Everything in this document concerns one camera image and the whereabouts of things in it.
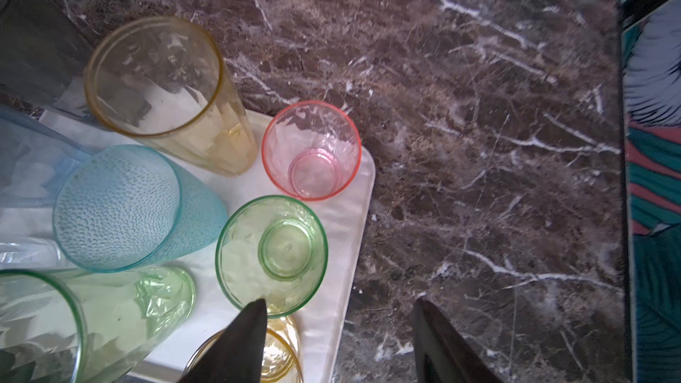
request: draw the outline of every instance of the glass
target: glass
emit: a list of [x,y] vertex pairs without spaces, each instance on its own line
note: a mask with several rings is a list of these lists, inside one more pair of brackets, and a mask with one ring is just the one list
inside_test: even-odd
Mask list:
[[0,0],[0,90],[101,127],[83,95],[92,50],[49,0]]
[[0,235],[0,269],[72,267],[53,240]]
[[47,207],[90,153],[28,115],[0,106],[0,156],[0,207]]
[[248,202],[229,219],[215,254],[217,278],[239,309],[267,302],[268,318],[290,315],[317,292],[328,260],[326,234],[312,210],[283,195]]
[[335,106],[306,101],[284,108],[267,126],[262,162],[277,188],[301,200],[343,191],[360,168],[355,124]]
[[193,174],[153,149],[117,145],[69,177],[52,226],[73,263],[117,272],[202,249],[226,220],[225,205]]
[[[208,352],[222,331],[214,334],[197,349],[184,368],[183,375]],[[261,382],[302,383],[300,336],[293,317],[267,320],[267,334],[262,356]]]
[[216,173],[248,170],[258,147],[217,45],[202,28],[151,17],[114,31],[88,64],[101,123]]
[[113,382],[189,317],[195,296],[178,268],[0,271],[0,380]]

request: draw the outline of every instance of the tall green glass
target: tall green glass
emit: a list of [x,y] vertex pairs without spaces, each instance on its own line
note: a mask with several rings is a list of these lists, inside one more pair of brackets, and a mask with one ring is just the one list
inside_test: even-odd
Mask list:
[[178,268],[0,271],[0,382],[111,383],[189,317]]

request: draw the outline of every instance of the white tray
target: white tray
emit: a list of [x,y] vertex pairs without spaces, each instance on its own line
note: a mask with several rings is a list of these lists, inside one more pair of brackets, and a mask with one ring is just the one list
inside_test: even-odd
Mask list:
[[[272,118],[252,111],[247,111],[247,114],[256,141],[260,145],[265,128]],[[99,131],[55,113],[45,112],[40,121],[56,132],[96,151],[111,145],[135,143],[123,135]],[[281,194],[265,173],[260,152],[252,168],[231,179],[182,160],[175,161],[222,198],[230,215],[250,200],[268,194]],[[374,160],[371,154],[362,148],[362,163],[353,182],[331,199],[307,203],[321,220],[328,237],[329,262],[317,293],[307,305],[294,313],[294,319],[301,332],[302,369],[306,383],[331,381],[375,175]],[[33,212],[35,217],[41,217],[40,226],[46,224],[49,226],[36,228],[35,220],[24,216],[27,223],[24,230],[37,231],[40,235],[45,235],[46,231],[51,232],[51,221],[48,217],[50,211],[47,210],[46,213],[45,210],[31,209],[31,213]],[[196,283],[197,301],[194,312],[187,322],[131,371],[135,377],[158,383],[177,382],[184,366],[199,346],[211,335],[225,328],[238,313],[222,293],[215,276],[215,243],[168,262],[167,265],[181,267],[192,275]]]

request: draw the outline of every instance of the small yellow glass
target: small yellow glass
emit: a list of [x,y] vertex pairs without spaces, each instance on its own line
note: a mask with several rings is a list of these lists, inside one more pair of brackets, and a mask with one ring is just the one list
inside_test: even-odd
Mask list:
[[243,103],[215,41],[174,17],[128,23],[90,58],[85,96],[100,123],[227,176],[258,154]]

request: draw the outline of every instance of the marble table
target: marble table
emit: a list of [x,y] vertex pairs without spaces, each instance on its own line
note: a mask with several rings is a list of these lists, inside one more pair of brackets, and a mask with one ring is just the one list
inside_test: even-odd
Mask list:
[[626,381],[616,0],[54,1],[93,43],[191,20],[247,108],[357,123],[378,172],[336,382],[415,381],[421,296],[503,381]]

